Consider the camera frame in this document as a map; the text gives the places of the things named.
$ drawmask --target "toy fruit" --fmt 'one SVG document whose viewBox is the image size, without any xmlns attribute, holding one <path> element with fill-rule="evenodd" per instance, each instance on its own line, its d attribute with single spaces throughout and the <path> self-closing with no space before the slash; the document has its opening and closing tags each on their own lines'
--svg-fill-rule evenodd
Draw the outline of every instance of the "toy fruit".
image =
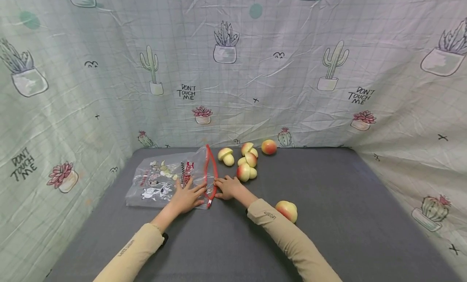
<svg viewBox="0 0 467 282">
<path fill-rule="evenodd" d="M 258 172 L 254 168 L 250 168 L 248 163 L 243 163 L 237 168 L 237 177 L 240 181 L 248 181 L 254 179 Z"/>
<path fill-rule="evenodd" d="M 256 163 L 257 163 L 258 159 L 256 158 L 256 156 L 253 153 L 247 152 L 247 153 L 245 153 L 245 161 L 246 161 L 246 163 L 248 163 L 250 168 L 254 168 L 256 166 Z"/>
<path fill-rule="evenodd" d="M 228 147 L 221 149 L 217 155 L 219 161 L 223 161 L 227 166 L 233 166 L 235 163 L 234 156 L 232 155 L 234 151 Z"/>
<path fill-rule="evenodd" d="M 242 158 L 240 158 L 240 159 L 238 160 L 237 165 L 240 166 L 240 165 L 242 165 L 242 164 L 244 164 L 244 163 L 246 163 L 246 158 L 245 158 L 245 157 L 242 157 Z"/>
<path fill-rule="evenodd" d="M 277 144 L 271 139 L 265 140 L 261 144 L 261 150 L 265 155 L 273 155 L 277 151 Z"/>
<path fill-rule="evenodd" d="M 247 152 L 252 153 L 256 158 L 258 158 L 258 151 L 253 148 L 253 143 L 247 142 L 242 145 L 242 155 L 245 156 L 245 153 Z"/>
<path fill-rule="evenodd" d="M 280 214 L 284 215 L 285 218 L 290 220 L 292 223 L 297 221 L 298 212 L 297 206 L 294 203 L 288 201 L 280 201 L 276 204 L 276 210 L 280 212 Z"/>
</svg>

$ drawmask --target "succulent print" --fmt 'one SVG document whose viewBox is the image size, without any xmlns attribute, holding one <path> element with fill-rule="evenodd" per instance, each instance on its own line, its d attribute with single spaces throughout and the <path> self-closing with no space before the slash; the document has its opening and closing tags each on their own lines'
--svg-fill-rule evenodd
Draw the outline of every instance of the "succulent print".
<svg viewBox="0 0 467 282">
<path fill-rule="evenodd" d="M 365 110 L 363 112 L 359 112 L 353 115 L 353 120 L 362 120 L 365 123 L 375 123 L 377 118 L 373 116 L 373 114 L 369 110 Z"/>
</svg>

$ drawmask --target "green dot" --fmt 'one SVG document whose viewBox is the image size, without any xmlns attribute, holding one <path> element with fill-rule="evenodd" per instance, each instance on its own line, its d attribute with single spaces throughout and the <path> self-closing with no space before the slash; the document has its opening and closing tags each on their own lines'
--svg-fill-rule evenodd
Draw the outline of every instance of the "green dot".
<svg viewBox="0 0 467 282">
<path fill-rule="evenodd" d="M 262 6 L 258 3 L 253 4 L 250 7 L 250 17 L 253 19 L 260 18 L 262 14 Z"/>
<path fill-rule="evenodd" d="M 19 20 L 21 20 L 25 27 L 31 30 L 36 30 L 41 26 L 41 22 L 39 21 L 39 18 L 37 18 L 36 14 L 29 11 L 22 11 L 19 14 Z"/>
</svg>

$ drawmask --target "mushroom cap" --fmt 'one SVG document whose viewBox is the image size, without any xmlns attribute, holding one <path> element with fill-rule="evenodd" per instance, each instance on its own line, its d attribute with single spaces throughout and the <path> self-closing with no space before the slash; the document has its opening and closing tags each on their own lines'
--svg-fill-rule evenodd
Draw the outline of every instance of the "mushroom cap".
<svg viewBox="0 0 467 282">
<path fill-rule="evenodd" d="M 217 159 L 223 160 L 226 155 L 231 155 L 234 151 L 231 150 L 229 147 L 225 147 L 224 149 L 219 150 L 217 154 Z"/>
</svg>

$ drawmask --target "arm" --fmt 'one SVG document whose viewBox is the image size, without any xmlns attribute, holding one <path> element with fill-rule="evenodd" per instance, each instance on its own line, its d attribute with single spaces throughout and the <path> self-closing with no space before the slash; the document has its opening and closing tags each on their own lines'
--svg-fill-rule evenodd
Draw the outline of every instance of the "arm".
<svg viewBox="0 0 467 282">
<path fill-rule="evenodd" d="M 223 199 L 231 196 L 248 208 L 248 217 L 270 234 L 295 265 L 303 281 L 342 282 L 306 234 L 267 202 L 253 195 L 236 178 L 232 181 L 237 181 L 239 186 L 229 187 L 229 183 L 233 182 L 228 179 L 223 183 L 216 181 L 216 185 L 222 190 L 222 194 L 216 196 Z"/>
<path fill-rule="evenodd" d="M 180 181 L 176 182 L 176 192 L 169 204 L 157 214 L 150 223 L 144 224 L 130 241 L 99 273 L 94 282 L 132 282 L 139 270 L 163 244 L 162 233 L 169 227 L 178 215 L 187 213 L 203 203 L 198 198 L 206 192 L 206 184 L 190 189 L 190 180 L 181 188 Z"/>
<path fill-rule="evenodd" d="M 132 282 L 149 257 L 163 244 L 162 232 L 177 217 L 167 205 L 150 223 L 144 224 L 99 273 L 94 282 Z"/>
</svg>

